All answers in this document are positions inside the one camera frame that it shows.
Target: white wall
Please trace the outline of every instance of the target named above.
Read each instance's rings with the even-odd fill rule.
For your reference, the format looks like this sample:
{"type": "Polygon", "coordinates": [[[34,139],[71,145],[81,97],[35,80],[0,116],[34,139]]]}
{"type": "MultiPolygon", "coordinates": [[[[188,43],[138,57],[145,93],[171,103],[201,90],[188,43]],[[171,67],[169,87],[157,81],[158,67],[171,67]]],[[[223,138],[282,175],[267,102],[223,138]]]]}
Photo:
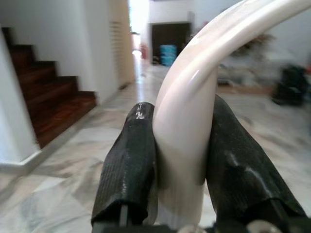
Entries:
{"type": "Polygon", "coordinates": [[[111,49],[107,0],[84,0],[86,34],[98,97],[104,102],[118,89],[111,49]]]}
{"type": "Polygon", "coordinates": [[[187,21],[194,0],[149,0],[149,23],[187,21]]]}
{"type": "Polygon", "coordinates": [[[0,83],[0,163],[18,164],[38,147],[2,33],[0,83]]]}
{"type": "Polygon", "coordinates": [[[289,53],[298,64],[311,64],[311,10],[284,21],[270,30],[276,38],[271,47],[289,53]]]}
{"type": "Polygon", "coordinates": [[[117,90],[111,65],[106,0],[1,0],[0,23],[39,60],[57,61],[60,75],[79,76],[81,90],[104,102],[117,90]]]}
{"type": "Polygon", "coordinates": [[[138,33],[140,33],[140,41],[141,43],[149,45],[149,4],[150,0],[129,0],[131,7],[134,7],[133,11],[135,16],[139,16],[139,18],[134,19],[134,23],[140,23],[140,25],[135,26],[138,33]]]}
{"type": "Polygon", "coordinates": [[[237,2],[239,0],[194,0],[195,28],[201,28],[204,22],[211,21],[237,2]]]}
{"type": "Polygon", "coordinates": [[[116,72],[119,85],[122,86],[126,83],[130,83],[134,80],[134,61],[133,61],[133,42],[130,33],[130,19],[128,0],[108,0],[108,15],[109,21],[119,22],[121,24],[121,35],[119,37],[120,43],[122,43],[122,62],[121,67],[118,67],[120,72],[116,72]]]}

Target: blue barrel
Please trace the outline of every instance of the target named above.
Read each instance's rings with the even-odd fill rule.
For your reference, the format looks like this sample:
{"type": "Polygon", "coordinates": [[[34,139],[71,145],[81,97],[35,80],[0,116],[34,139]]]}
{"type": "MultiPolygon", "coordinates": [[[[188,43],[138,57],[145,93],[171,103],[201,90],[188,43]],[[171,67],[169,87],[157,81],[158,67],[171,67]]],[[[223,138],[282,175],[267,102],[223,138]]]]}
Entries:
{"type": "Polygon", "coordinates": [[[177,46],[175,45],[160,45],[161,64],[170,67],[177,57],[177,46]]]}

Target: stair riser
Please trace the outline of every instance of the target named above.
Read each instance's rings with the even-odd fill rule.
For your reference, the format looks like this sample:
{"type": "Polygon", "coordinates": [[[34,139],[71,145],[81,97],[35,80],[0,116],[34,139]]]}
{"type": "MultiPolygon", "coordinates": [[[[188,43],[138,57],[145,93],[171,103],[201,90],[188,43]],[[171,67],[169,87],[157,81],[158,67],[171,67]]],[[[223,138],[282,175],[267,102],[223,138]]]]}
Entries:
{"type": "Polygon", "coordinates": [[[30,74],[19,75],[18,79],[22,89],[24,87],[31,88],[31,84],[33,83],[56,80],[56,69],[55,66],[51,66],[30,74]]]}
{"type": "Polygon", "coordinates": [[[35,118],[36,115],[43,111],[49,112],[53,110],[55,106],[72,97],[77,92],[77,85],[73,82],[68,86],[59,88],[40,98],[27,102],[30,117],[35,118]]]}
{"type": "Polygon", "coordinates": [[[45,147],[48,143],[50,143],[53,139],[55,139],[58,135],[63,133],[66,129],[76,123],[79,119],[81,119],[85,114],[87,114],[90,110],[92,110],[96,106],[96,102],[94,101],[88,107],[82,108],[78,110],[74,116],[68,118],[67,121],[60,124],[57,128],[52,128],[47,126],[44,130],[49,131],[49,133],[39,133],[36,132],[38,135],[38,143],[41,148],[45,147]]]}
{"type": "Polygon", "coordinates": [[[11,52],[11,58],[17,74],[24,72],[35,61],[32,49],[13,51],[11,52]]]}

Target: white marble tile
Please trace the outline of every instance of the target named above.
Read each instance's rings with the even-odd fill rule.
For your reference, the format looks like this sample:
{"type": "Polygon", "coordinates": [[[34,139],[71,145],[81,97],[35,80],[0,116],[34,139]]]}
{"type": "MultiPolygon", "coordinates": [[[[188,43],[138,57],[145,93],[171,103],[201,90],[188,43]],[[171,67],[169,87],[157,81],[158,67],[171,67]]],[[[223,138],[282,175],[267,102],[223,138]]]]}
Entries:
{"type": "Polygon", "coordinates": [[[26,177],[14,177],[0,190],[0,218],[10,210],[20,205],[34,190],[36,190],[48,176],[28,175],[26,177]]]}
{"type": "Polygon", "coordinates": [[[103,110],[94,115],[84,128],[109,127],[114,129],[122,129],[128,111],[125,110],[103,110]]]}
{"type": "Polygon", "coordinates": [[[16,180],[18,175],[0,172],[0,193],[10,185],[11,181],[16,180]]]}
{"type": "Polygon", "coordinates": [[[90,233],[91,214],[71,196],[66,196],[32,233],[90,233]]]}
{"type": "Polygon", "coordinates": [[[68,143],[77,144],[84,142],[104,142],[115,140],[121,132],[121,129],[108,127],[84,128],[81,129],[68,143]]]}
{"type": "Polygon", "coordinates": [[[199,226],[202,228],[210,227],[213,225],[215,221],[216,221],[216,214],[208,193],[207,184],[205,182],[202,216],[199,222],[199,226]]]}
{"type": "Polygon", "coordinates": [[[53,188],[55,186],[58,186],[64,181],[65,179],[62,179],[62,178],[48,177],[34,190],[34,192],[40,192],[45,189],[53,188]]]}
{"type": "Polygon", "coordinates": [[[82,167],[79,172],[61,184],[89,214],[93,210],[103,164],[103,161],[94,158],[88,166],[82,167]]]}
{"type": "Polygon", "coordinates": [[[0,232],[31,233],[44,222],[49,214],[64,199],[66,191],[55,186],[33,192],[19,205],[0,218],[0,232]]]}

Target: black object on floor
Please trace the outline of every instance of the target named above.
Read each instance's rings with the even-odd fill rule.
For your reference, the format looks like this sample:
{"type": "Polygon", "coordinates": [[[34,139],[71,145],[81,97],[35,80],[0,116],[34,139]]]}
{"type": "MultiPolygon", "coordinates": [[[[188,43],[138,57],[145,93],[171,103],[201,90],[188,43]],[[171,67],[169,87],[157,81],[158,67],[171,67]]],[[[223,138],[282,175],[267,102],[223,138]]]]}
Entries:
{"type": "Polygon", "coordinates": [[[217,80],[217,85],[218,86],[230,86],[230,82],[228,80],[218,79],[217,80]]]}
{"type": "Polygon", "coordinates": [[[272,95],[272,101],[283,105],[301,105],[308,89],[303,67],[288,65],[282,70],[281,81],[272,95]]]}
{"type": "Polygon", "coordinates": [[[92,224],[137,225],[142,224],[148,215],[156,218],[153,113],[154,106],[144,102],[136,104],[128,114],[122,132],[104,161],[92,224]],[[155,213],[148,210],[148,204],[153,205],[155,213]]]}

